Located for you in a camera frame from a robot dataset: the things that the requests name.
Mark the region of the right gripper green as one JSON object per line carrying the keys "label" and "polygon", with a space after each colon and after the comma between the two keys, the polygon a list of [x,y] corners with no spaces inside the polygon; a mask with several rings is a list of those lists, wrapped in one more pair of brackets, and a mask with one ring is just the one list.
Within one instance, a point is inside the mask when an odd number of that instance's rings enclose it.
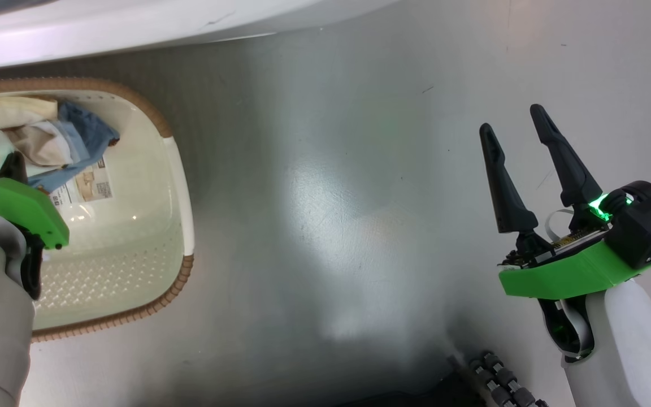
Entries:
{"label": "right gripper green", "polygon": [[[540,104],[530,106],[530,114],[541,144],[549,150],[562,191],[564,208],[573,211],[571,228],[605,228],[607,222],[594,214],[590,204],[604,193],[568,140]],[[537,258],[553,254],[553,246],[535,232],[539,225],[527,209],[506,167],[505,154],[493,128],[480,126],[481,151],[498,232],[517,233],[516,248],[508,258]],[[606,291],[649,268],[649,263],[631,268],[604,242],[605,232],[594,232],[547,258],[535,267],[503,265],[499,281],[508,296],[563,300]]]}

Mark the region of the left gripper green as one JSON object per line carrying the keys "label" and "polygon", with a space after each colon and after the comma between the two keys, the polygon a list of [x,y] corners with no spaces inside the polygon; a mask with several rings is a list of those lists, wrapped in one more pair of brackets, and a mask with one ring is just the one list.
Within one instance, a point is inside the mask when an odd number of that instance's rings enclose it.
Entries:
{"label": "left gripper green", "polygon": [[69,227],[49,196],[26,184],[25,157],[16,150],[0,168],[0,217],[38,235],[47,250],[69,245]]}

